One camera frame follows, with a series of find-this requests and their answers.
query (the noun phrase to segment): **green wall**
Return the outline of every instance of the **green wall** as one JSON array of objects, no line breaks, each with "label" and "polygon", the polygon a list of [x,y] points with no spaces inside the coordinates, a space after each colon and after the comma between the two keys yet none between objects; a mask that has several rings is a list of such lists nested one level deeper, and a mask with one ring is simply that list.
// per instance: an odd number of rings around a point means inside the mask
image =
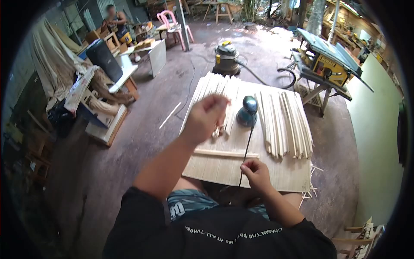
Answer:
[{"label": "green wall", "polygon": [[359,158],[359,199],[354,226],[371,216],[374,225],[385,224],[400,192],[402,166],[398,164],[397,119],[401,95],[384,68],[370,55],[361,67],[362,79],[347,85],[347,101]]}]

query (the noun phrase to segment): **white hose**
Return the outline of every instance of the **white hose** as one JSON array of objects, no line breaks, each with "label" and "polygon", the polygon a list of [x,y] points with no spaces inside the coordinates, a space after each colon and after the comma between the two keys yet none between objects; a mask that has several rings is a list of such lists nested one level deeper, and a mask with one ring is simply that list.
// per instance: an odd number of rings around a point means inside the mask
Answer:
[{"label": "white hose", "polygon": [[89,101],[89,107],[92,110],[98,110],[105,114],[113,115],[113,116],[118,114],[118,109],[119,109],[118,105],[110,105],[106,102],[95,100],[95,99],[91,99]]}]

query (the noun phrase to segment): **flexible duct hose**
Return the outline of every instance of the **flexible duct hose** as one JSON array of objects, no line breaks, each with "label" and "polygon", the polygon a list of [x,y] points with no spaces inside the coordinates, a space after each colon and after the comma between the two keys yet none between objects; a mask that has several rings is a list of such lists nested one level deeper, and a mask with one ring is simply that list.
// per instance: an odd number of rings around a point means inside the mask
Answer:
[{"label": "flexible duct hose", "polygon": [[[239,65],[241,65],[241,66],[243,66],[245,69],[247,69],[250,73],[252,73],[252,75],[253,76],[255,76],[255,78],[257,78],[262,84],[264,84],[264,85],[267,85],[267,86],[271,86],[271,85],[269,85],[269,84],[267,84],[260,76],[258,76],[255,72],[253,72],[248,66],[246,66],[245,64],[243,64],[243,63],[241,63],[240,61],[238,61],[238,60],[235,60],[234,62],[236,62],[237,64],[239,64]],[[292,74],[292,76],[293,76],[293,80],[292,80],[292,82],[288,85],[288,86],[283,86],[283,87],[279,87],[279,88],[282,88],[282,89],[288,89],[289,87],[291,87],[292,85],[294,85],[295,83],[296,83],[296,76],[295,76],[295,73],[292,71],[292,70],[290,70],[290,69],[288,69],[288,68],[278,68],[277,69],[277,71],[278,72],[280,72],[280,71],[288,71],[288,72],[290,72],[291,74]]]},{"label": "flexible duct hose", "polygon": [[113,116],[118,114],[118,109],[119,109],[118,105],[110,105],[106,102],[99,101],[96,99],[91,99],[89,101],[89,107],[92,110],[98,110],[105,114],[113,115]]}]

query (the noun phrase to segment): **pink plastic chair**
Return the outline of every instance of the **pink plastic chair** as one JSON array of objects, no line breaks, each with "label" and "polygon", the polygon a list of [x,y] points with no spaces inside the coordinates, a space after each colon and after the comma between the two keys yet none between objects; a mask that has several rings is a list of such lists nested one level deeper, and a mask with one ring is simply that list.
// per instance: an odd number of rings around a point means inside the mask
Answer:
[{"label": "pink plastic chair", "polygon": [[[166,16],[166,14],[169,14],[171,16],[171,19],[173,20],[172,25],[168,21],[168,18]],[[178,35],[179,40],[181,42],[181,46],[183,48],[183,51],[185,51],[183,35],[181,33],[181,25],[177,23],[176,17],[174,16],[174,13],[170,10],[164,10],[161,13],[158,13],[156,15],[156,17],[158,18],[158,20],[160,22],[162,22],[165,25],[165,27],[167,29],[166,30],[167,31],[167,38],[168,38],[169,34],[172,34],[173,38],[174,38],[174,42],[177,43],[176,36]],[[187,29],[188,35],[190,35],[191,42],[194,42],[193,34],[191,33],[190,27],[188,25],[186,25],[185,28]]]}]

